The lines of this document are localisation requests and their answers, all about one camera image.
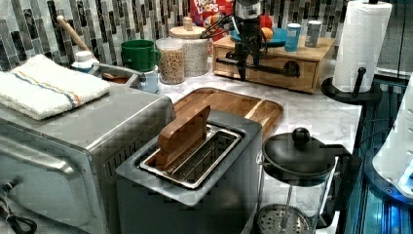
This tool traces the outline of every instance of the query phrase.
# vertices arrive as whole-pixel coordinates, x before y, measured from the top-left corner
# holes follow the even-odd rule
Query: french press lid
[[[269,176],[304,187],[323,183],[335,165],[332,151],[305,128],[269,137],[263,155],[263,167]]]

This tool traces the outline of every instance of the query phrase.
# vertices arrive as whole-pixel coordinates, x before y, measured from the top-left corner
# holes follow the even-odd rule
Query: cabinet
[[[333,54],[334,39],[320,38],[317,48],[305,47],[304,43],[305,38],[301,37],[298,43],[298,51],[293,53],[286,52],[284,47],[268,48],[267,54],[259,61],[260,65],[274,68],[283,68],[288,61],[295,61],[300,66],[300,76],[298,78],[247,69],[245,79],[293,91],[313,93],[322,78],[328,78],[332,75],[331,56]],[[228,52],[234,52],[234,48],[235,41],[231,36],[226,36],[213,43],[212,71],[214,74],[240,79],[235,65],[216,62],[217,58],[225,58]],[[247,62],[252,63],[251,56],[248,57]]]

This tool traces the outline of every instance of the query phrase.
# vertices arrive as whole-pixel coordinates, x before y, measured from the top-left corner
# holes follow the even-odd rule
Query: french press
[[[299,234],[329,226],[335,211],[346,209],[361,160],[343,145],[323,144],[298,128],[269,137],[257,163],[260,179],[253,233]]]

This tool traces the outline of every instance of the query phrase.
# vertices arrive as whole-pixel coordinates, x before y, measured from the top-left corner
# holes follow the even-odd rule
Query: striped towel
[[[41,120],[109,93],[109,83],[59,66],[43,55],[0,72],[0,103]]]

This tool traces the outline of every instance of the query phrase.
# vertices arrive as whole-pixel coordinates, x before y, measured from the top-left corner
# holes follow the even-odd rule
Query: french press handle
[[[324,209],[319,215],[317,228],[328,227],[332,223],[335,212],[347,209],[362,162],[341,144],[327,144],[324,147],[330,149],[331,155],[338,160]]]

